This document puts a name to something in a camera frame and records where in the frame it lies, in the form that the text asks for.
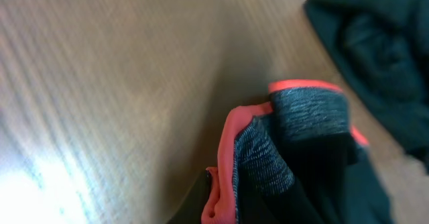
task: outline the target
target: table surface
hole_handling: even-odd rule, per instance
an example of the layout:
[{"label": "table surface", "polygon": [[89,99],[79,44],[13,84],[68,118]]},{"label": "table surface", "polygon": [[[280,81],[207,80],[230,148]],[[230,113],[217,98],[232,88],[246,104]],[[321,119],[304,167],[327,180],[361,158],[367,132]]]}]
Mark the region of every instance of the table surface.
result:
[{"label": "table surface", "polygon": [[305,0],[0,0],[0,222],[165,223],[267,84],[342,86],[398,223],[429,180],[337,72]]}]

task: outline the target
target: black fabric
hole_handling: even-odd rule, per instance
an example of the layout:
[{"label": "black fabric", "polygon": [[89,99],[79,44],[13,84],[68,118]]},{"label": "black fabric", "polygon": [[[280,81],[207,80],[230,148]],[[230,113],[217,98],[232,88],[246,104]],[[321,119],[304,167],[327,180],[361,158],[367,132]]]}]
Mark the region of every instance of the black fabric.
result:
[{"label": "black fabric", "polygon": [[[266,196],[256,189],[247,173],[240,172],[240,223],[393,223],[389,199],[369,158],[363,148],[355,147],[349,133],[282,142],[277,137],[273,114],[256,119],[270,138],[276,139],[276,148],[294,173],[295,181],[287,191]],[[170,223],[200,223],[210,182],[201,176],[196,183],[205,187],[193,188],[200,194],[192,194],[192,190]]]},{"label": "black fabric", "polygon": [[429,171],[429,0],[308,0],[325,48],[370,112]]},{"label": "black fabric", "polygon": [[210,195],[211,179],[210,173],[206,170],[198,175],[179,210],[168,221],[169,224],[201,223],[201,213]]},{"label": "black fabric", "polygon": [[[295,182],[285,160],[279,155],[269,130],[259,117],[236,136],[234,141],[233,192],[239,198],[239,183],[247,177],[258,194],[270,197],[286,192]],[[236,222],[240,223],[241,207],[236,202]]]},{"label": "black fabric", "polygon": [[360,155],[350,152],[354,145],[350,134],[340,133],[278,148],[323,223],[393,223],[389,199],[366,154],[348,164]]}]

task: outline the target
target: clothing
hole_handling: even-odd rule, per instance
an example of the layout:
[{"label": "clothing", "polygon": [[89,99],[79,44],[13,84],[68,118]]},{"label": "clothing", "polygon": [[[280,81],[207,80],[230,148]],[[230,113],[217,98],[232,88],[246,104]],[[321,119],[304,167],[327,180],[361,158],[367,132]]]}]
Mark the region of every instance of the clothing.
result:
[{"label": "clothing", "polygon": [[201,213],[207,203],[211,185],[211,174],[207,170],[202,171],[186,195],[184,202],[168,223],[200,223]]},{"label": "clothing", "polygon": [[406,153],[429,171],[429,0],[308,0],[339,71]]},{"label": "clothing", "polygon": [[270,92],[270,102],[229,113],[218,167],[208,168],[201,223],[392,223],[368,142],[350,126],[342,91],[287,80]]}]

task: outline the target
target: black garment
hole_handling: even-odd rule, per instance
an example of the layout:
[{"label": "black garment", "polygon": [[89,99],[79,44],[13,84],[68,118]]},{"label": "black garment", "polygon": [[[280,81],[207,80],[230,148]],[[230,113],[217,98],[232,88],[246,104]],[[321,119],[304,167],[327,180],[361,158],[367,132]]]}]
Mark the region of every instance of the black garment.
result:
[{"label": "black garment", "polygon": [[[262,121],[273,118],[264,117]],[[389,199],[382,189],[364,149],[348,164],[349,148],[355,145],[348,133],[317,137],[278,149],[290,165],[296,181],[287,192],[262,197],[246,176],[239,185],[240,223],[390,224]],[[183,206],[170,223],[200,223],[207,201],[208,178],[200,176]]]},{"label": "black garment", "polygon": [[210,195],[211,175],[204,170],[198,175],[184,202],[169,224],[200,223],[202,210]]},{"label": "black garment", "polygon": [[308,0],[307,16],[370,112],[429,171],[429,0]]}]

